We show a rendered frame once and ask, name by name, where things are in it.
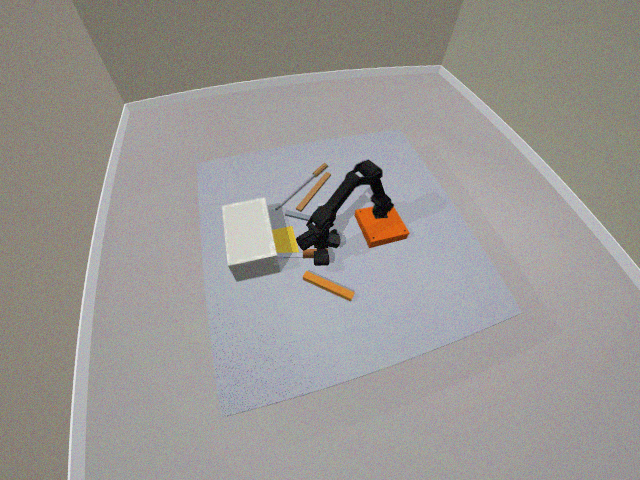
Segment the wooden bar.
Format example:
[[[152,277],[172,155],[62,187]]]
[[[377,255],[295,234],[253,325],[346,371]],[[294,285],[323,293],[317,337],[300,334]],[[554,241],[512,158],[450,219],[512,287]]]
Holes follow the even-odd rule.
[[[303,200],[298,204],[296,210],[302,211],[305,206],[310,202],[310,200],[314,197],[314,195],[318,192],[318,190],[322,187],[322,185],[330,178],[331,174],[326,172],[322,178],[317,181],[317,183],[313,186],[313,188],[308,192],[308,194],[303,198]]]

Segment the orange bar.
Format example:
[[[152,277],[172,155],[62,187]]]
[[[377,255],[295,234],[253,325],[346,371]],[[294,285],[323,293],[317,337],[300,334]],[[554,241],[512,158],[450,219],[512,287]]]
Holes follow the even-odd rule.
[[[317,275],[314,275],[308,271],[305,272],[305,274],[303,275],[303,280],[313,284],[325,291],[328,291],[338,297],[343,297],[349,301],[352,300],[354,293],[355,292],[351,292],[341,286],[338,286],[330,281],[327,281]]]

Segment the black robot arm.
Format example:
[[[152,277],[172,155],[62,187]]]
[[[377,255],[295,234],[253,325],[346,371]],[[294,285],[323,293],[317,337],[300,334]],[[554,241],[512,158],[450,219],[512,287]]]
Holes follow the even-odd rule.
[[[364,177],[358,177],[355,173],[357,171]],[[329,229],[334,226],[333,222],[336,219],[336,213],[339,208],[353,190],[361,185],[369,185],[372,190],[373,195],[370,198],[374,203],[372,210],[375,218],[388,218],[387,213],[394,207],[394,204],[391,203],[391,199],[384,192],[380,179],[382,176],[383,170],[370,160],[355,164],[353,170],[346,175],[343,183],[340,184],[327,203],[319,206],[313,212],[306,224],[308,231],[296,238],[299,247],[305,251],[316,244],[318,240],[324,241],[329,236],[329,243],[326,243],[324,248],[327,248],[327,246],[338,248],[341,241],[339,234],[337,234],[337,229],[333,229],[330,232]],[[313,222],[316,224],[315,226]]]

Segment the grey metal rod with wooden handle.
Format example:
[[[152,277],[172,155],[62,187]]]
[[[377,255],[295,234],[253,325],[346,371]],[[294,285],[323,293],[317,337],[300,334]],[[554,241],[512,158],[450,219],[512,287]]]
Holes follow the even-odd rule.
[[[317,170],[312,173],[312,176],[302,183],[297,189],[295,189],[287,198],[285,198],[275,209],[278,210],[286,201],[288,201],[298,190],[300,190],[307,182],[311,181],[314,177],[317,177],[320,173],[322,173],[328,165],[323,163]]]

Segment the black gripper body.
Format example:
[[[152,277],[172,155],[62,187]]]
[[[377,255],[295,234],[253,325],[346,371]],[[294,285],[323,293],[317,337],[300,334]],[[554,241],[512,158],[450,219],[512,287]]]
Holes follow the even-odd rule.
[[[317,248],[317,254],[314,255],[314,265],[315,266],[328,266],[329,265],[329,255],[327,254],[327,249],[324,248],[326,243],[329,243],[329,236],[328,236],[328,238],[326,240],[324,240],[324,241],[319,241],[318,240],[318,242],[316,244],[314,244],[314,248]]]

